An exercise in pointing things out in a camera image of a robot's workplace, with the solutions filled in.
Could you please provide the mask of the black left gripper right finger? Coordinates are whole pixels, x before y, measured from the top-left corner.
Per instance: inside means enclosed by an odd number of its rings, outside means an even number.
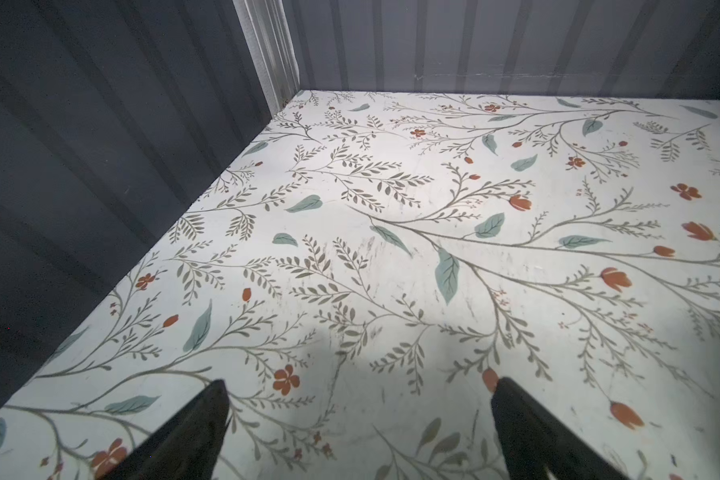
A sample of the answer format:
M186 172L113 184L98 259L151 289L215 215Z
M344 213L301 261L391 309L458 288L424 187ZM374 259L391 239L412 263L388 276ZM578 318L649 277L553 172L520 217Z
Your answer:
M625 477L514 380L498 380L491 408L510 479Z

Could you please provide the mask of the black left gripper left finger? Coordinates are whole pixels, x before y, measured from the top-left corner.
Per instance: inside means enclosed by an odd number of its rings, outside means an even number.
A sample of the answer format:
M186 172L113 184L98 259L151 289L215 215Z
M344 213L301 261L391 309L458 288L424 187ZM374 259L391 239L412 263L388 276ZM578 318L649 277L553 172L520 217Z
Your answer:
M225 382L212 381L104 478L211 479L229 406Z

